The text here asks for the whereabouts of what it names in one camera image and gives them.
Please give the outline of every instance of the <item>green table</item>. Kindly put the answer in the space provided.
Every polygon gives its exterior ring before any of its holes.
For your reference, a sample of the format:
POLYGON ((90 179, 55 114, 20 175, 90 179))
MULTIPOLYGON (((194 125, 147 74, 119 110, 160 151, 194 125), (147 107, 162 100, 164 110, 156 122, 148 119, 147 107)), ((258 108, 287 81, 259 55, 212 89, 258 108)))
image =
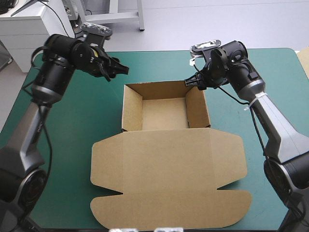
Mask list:
MULTIPOLYGON (((130 67, 129 76, 119 75, 107 83, 76 71, 63 100, 56 103, 47 120, 54 148, 49 183, 36 205, 32 218, 45 228, 101 228, 90 210, 97 196, 115 192, 90 182, 91 147, 94 142, 121 132, 123 85, 126 83, 183 80, 195 70, 189 66, 188 51, 110 53, 130 67)), ((309 83, 297 56, 290 49, 253 49, 249 58, 264 78, 267 93, 299 132, 309 135, 309 83)), ((25 83, 33 80, 31 70, 25 83)), ((231 86, 224 87, 230 93, 231 86)), ((263 171, 264 157, 255 134, 250 112, 219 90, 206 90, 211 127, 243 138, 248 175, 225 189, 245 189, 253 195, 248 214, 234 230, 273 230, 282 221, 286 208, 272 189, 263 171)), ((3 146, 29 104, 20 92, 0 134, 3 146)), ((48 160, 44 136, 39 150, 48 160)))

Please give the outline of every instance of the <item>white floor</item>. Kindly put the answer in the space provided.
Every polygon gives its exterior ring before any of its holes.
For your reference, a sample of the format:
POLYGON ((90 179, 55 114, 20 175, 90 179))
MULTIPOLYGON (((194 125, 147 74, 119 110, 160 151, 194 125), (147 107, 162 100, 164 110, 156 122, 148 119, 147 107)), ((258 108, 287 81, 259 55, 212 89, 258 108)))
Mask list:
MULTIPOLYGON (((108 2, 85 5, 101 14, 108 2)), ((188 50, 212 39, 248 48, 309 46, 309 0, 143 0, 143 6, 146 30, 140 32, 138 22, 111 25, 107 51, 188 50)), ((136 8, 136 0, 119 0, 121 12, 136 8)), ((0 130, 25 77, 14 63, 0 72, 0 130)))

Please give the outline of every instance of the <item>cardboard box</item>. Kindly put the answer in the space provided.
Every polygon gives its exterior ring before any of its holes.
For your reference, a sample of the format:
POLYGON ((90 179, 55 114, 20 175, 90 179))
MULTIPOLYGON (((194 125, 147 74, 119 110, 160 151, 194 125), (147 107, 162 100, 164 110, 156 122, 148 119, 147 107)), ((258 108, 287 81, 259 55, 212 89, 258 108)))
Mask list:
POLYGON ((184 81, 125 85, 124 131, 173 130, 210 126, 203 91, 184 81))
POLYGON ((238 222, 251 195, 218 188, 247 174, 242 139, 207 128, 203 91, 183 81, 125 86, 123 133, 93 145, 91 182, 122 195, 92 200, 107 228, 219 228, 238 222))

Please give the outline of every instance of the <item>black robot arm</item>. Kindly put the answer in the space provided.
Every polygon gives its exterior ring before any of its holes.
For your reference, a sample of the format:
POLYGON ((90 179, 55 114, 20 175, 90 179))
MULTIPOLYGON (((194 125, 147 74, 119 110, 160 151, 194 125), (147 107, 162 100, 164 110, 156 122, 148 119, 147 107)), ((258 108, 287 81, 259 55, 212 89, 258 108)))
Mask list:
POLYGON ((203 57, 206 64, 185 83, 200 90, 230 83, 239 98, 248 102, 268 136, 263 146, 266 177, 289 208, 278 231, 309 232, 309 138, 298 133, 269 99, 243 43, 220 44, 213 41, 190 49, 193 59, 203 57))
POLYGON ((103 49, 104 41, 112 35, 109 28, 86 23, 82 30, 85 41, 55 34, 32 55, 34 58, 43 50, 43 65, 35 67, 39 72, 29 93, 31 103, 7 145, 0 149, 0 232, 40 231, 28 217, 49 175, 40 168, 44 160, 37 143, 49 110, 61 100, 74 71, 104 76, 108 81, 128 73, 128 67, 103 49))

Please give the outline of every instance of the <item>white cable tie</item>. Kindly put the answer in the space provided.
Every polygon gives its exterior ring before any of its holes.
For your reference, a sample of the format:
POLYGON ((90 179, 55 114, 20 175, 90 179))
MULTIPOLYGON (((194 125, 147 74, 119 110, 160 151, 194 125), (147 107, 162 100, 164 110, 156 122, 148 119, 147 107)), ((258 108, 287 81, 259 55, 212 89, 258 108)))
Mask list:
POLYGON ((257 100, 259 100, 259 98, 261 98, 261 97, 263 97, 263 96, 266 96, 266 95, 267 95, 267 93, 258 93, 258 94, 256 94, 256 98, 254 98, 254 99, 252 100, 252 102, 251 102, 246 108, 244 108, 243 110, 244 110, 244 111, 249 110, 249 109, 251 108, 251 106, 252 106, 257 100))
POLYGON ((190 66, 194 66, 194 65, 195 65, 195 57, 190 59, 190 66))
POLYGON ((194 66, 195 65, 195 59, 196 58, 202 58, 204 57, 203 55, 192 55, 192 59, 190 59, 190 66, 194 66))

